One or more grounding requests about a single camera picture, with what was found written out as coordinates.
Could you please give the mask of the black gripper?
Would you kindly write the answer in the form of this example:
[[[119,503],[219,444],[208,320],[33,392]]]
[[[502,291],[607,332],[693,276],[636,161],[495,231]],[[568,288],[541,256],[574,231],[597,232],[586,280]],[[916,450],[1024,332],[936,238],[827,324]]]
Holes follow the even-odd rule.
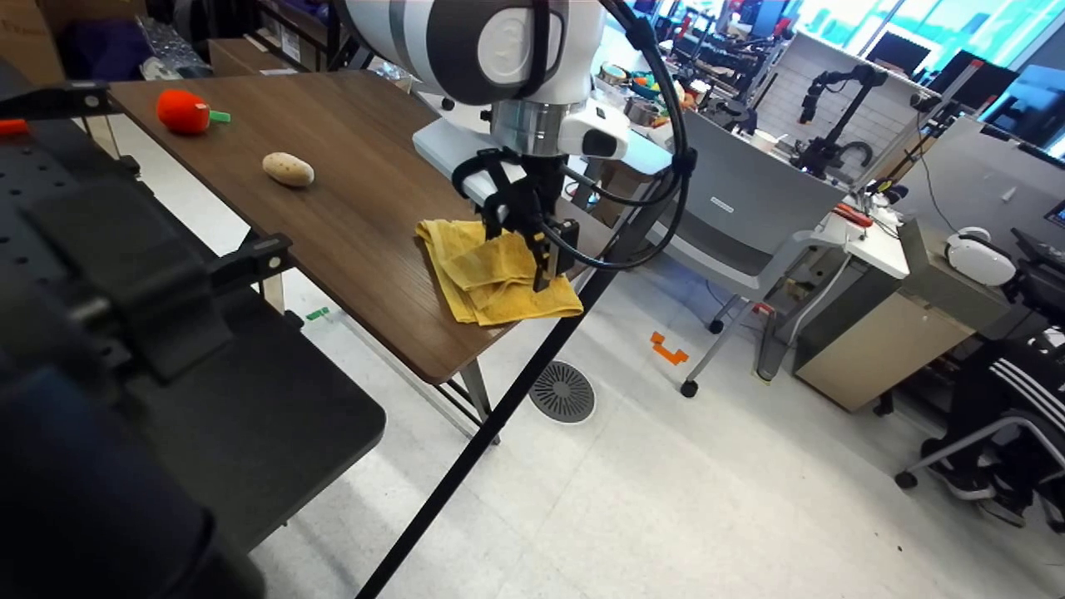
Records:
[[[482,216],[485,238],[502,231],[525,238],[537,294],[558,276],[564,243],[578,239],[578,225],[555,216],[564,181],[564,161],[521,156],[502,148],[477,149],[449,172],[452,191]]]

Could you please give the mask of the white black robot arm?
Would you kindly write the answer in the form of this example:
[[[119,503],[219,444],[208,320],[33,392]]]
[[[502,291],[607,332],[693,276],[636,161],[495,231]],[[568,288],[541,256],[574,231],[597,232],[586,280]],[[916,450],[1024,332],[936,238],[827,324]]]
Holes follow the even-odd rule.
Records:
[[[429,125],[413,144],[452,181],[485,238],[521,232],[533,288],[564,269],[551,227],[574,156],[618,161],[626,131],[594,104],[602,43],[598,0],[339,0],[358,39],[459,108],[485,108],[488,131]]]

